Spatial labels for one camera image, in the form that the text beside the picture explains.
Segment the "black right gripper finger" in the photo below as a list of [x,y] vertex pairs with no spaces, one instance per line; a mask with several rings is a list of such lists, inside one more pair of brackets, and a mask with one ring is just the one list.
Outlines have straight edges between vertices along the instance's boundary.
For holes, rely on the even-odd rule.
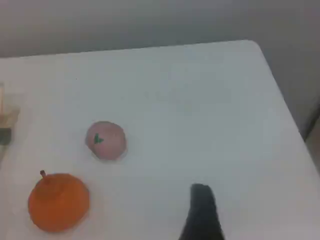
[[215,196],[208,185],[194,183],[190,188],[188,216],[180,240],[224,240]]

